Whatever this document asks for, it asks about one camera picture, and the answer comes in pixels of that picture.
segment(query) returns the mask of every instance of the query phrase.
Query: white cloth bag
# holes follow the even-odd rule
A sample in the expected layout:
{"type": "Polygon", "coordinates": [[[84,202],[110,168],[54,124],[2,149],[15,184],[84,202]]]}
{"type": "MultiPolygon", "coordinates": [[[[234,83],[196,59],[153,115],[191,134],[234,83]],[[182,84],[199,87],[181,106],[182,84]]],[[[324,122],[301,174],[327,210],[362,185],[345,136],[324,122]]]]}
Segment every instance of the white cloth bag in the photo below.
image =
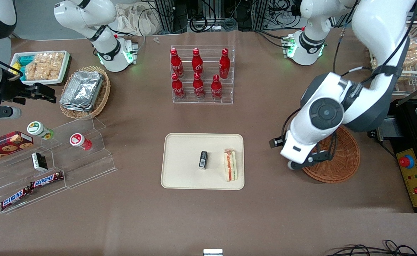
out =
{"type": "Polygon", "coordinates": [[[117,9],[117,30],[137,34],[138,36],[143,36],[144,34],[149,36],[160,32],[161,25],[158,20],[158,13],[154,9],[155,5],[153,2],[149,3],[117,4],[115,6],[117,9]]]}

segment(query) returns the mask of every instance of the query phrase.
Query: round wicker tray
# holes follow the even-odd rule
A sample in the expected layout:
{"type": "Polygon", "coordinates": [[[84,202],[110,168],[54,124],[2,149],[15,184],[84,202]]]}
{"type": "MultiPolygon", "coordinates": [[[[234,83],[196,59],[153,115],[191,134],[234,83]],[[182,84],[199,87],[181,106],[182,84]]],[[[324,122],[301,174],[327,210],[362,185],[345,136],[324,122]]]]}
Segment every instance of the round wicker tray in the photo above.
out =
{"type": "MultiPolygon", "coordinates": [[[[103,80],[102,85],[101,85],[102,87],[101,87],[101,89],[99,91],[99,94],[98,94],[98,99],[96,99],[95,107],[94,107],[93,111],[91,111],[91,112],[82,112],[82,111],[69,110],[69,109],[65,109],[62,105],[60,105],[60,109],[62,110],[63,114],[65,114],[65,116],[67,116],[69,118],[78,119],[78,118],[86,117],[90,114],[93,117],[96,117],[97,115],[99,115],[99,113],[101,113],[101,111],[103,110],[103,108],[105,107],[105,105],[107,103],[107,99],[109,98],[109,93],[111,92],[111,82],[109,81],[109,78],[108,78],[106,72],[104,70],[102,70],[101,68],[97,67],[97,66],[87,66],[85,68],[79,69],[78,71],[88,71],[88,72],[96,71],[96,72],[102,74],[103,77],[104,77],[104,80],[103,80]]],[[[68,87],[69,81],[71,80],[71,78],[73,77],[74,74],[75,74],[75,72],[69,77],[69,79],[65,83],[62,94],[65,93],[65,90],[68,87]]]]}
{"type": "MultiPolygon", "coordinates": [[[[329,136],[320,142],[321,150],[329,149],[331,138],[329,136]]],[[[340,126],[337,129],[337,148],[333,159],[303,167],[303,170],[316,180],[325,183],[340,183],[352,177],[357,172],[359,164],[359,146],[349,131],[340,126]]]]}

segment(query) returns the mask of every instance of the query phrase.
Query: cardboard box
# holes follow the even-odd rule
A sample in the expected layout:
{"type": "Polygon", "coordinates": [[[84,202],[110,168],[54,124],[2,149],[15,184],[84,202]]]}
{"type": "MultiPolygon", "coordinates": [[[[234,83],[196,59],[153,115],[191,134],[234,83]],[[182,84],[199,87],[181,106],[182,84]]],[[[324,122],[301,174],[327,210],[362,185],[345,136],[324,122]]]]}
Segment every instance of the cardboard box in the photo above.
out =
{"type": "Polygon", "coordinates": [[[0,136],[0,158],[33,147],[33,138],[19,131],[0,136]]]}

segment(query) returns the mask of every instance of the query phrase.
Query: clear acrylic display stand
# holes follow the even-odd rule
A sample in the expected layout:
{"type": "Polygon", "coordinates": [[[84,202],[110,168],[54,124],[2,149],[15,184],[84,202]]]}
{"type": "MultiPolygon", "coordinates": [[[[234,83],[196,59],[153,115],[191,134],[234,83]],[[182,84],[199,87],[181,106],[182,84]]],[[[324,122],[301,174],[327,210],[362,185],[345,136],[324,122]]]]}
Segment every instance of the clear acrylic display stand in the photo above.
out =
{"type": "Polygon", "coordinates": [[[91,116],[74,120],[54,128],[54,138],[35,139],[35,147],[23,150],[0,159],[0,202],[14,195],[30,182],[62,171],[64,180],[57,180],[16,201],[1,213],[10,213],[24,206],[36,203],[63,190],[75,188],[95,178],[116,171],[111,153],[105,149],[100,130],[106,126],[91,116]],[[71,146],[69,138],[81,133],[93,145],[88,151],[71,146]],[[46,157],[48,171],[40,172],[33,168],[31,154],[38,152],[46,157]]]}
{"type": "Polygon", "coordinates": [[[202,103],[202,104],[233,104],[234,101],[234,61],[235,51],[234,46],[171,46],[175,48],[183,62],[184,75],[180,78],[183,88],[186,94],[186,98],[179,100],[175,97],[172,91],[172,100],[174,103],[202,103]],[[194,94],[194,88],[192,82],[194,80],[194,73],[192,71],[192,50],[194,48],[199,49],[199,54],[204,62],[204,99],[197,99],[194,94]],[[231,60],[231,66],[229,69],[229,75],[227,79],[220,79],[222,84],[222,97],[221,100],[214,100],[212,98],[212,81],[213,75],[220,74],[220,58],[221,50],[227,48],[229,50],[229,59],[231,60]]]}

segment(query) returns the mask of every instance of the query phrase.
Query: small bottle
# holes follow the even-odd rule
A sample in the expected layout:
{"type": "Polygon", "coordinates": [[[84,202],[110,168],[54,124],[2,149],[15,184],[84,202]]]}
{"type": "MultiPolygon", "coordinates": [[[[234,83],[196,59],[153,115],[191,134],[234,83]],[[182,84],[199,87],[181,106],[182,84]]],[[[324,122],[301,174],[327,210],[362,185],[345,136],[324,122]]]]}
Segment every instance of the small bottle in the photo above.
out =
{"type": "Polygon", "coordinates": [[[85,151],[90,150],[91,146],[93,145],[88,138],[85,138],[80,133],[74,133],[71,138],[69,139],[69,143],[74,147],[81,148],[85,151]]]}
{"type": "Polygon", "coordinates": [[[183,76],[183,63],[175,48],[171,49],[171,66],[174,73],[181,78],[183,76]]]}
{"type": "Polygon", "coordinates": [[[172,74],[172,89],[176,99],[182,100],[185,98],[185,90],[183,89],[183,84],[179,80],[179,76],[176,73],[172,74]]]}
{"type": "Polygon", "coordinates": [[[28,127],[27,131],[33,136],[40,137],[42,139],[51,139],[54,137],[54,131],[44,126],[41,122],[33,121],[28,127]]]}
{"type": "Polygon", "coordinates": [[[229,75],[229,68],[231,67],[231,60],[229,60],[229,50],[224,48],[221,51],[221,59],[220,59],[220,76],[223,79],[228,78],[229,75]]]}
{"type": "Polygon", "coordinates": [[[201,80],[201,73],[194,73],[194,81],[192,82],[194,87],[194,94],[196,99],[202,100],[205,97],[204,82],[201,80]]]}
{"type": "Polygon", "coordinates": [[[202,61],[202,58],[199,55],[199,49],[194,48],[192,50],[192,70],[194,73],[200,73],[201,78],[204,77],[204,62],[202,61]]]}
{"type": "Polygon", "coordinates": [[[214,100],[220,100],[221,99],[221,82],[220,82],[220,77],[218,75],[213,76],[212,98],[214,100]]]}

